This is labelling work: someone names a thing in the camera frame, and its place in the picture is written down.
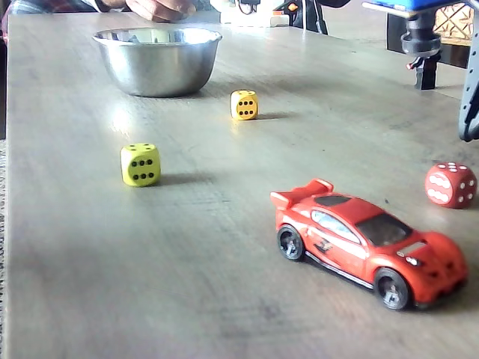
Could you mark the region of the person's hand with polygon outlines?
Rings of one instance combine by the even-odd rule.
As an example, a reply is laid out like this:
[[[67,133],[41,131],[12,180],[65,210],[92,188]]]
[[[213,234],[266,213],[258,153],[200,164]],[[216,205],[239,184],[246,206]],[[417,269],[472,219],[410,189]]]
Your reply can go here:
[[[126,6],[140,17],[153,22],[177,22],[196,11],[192,1],[129,0]]]

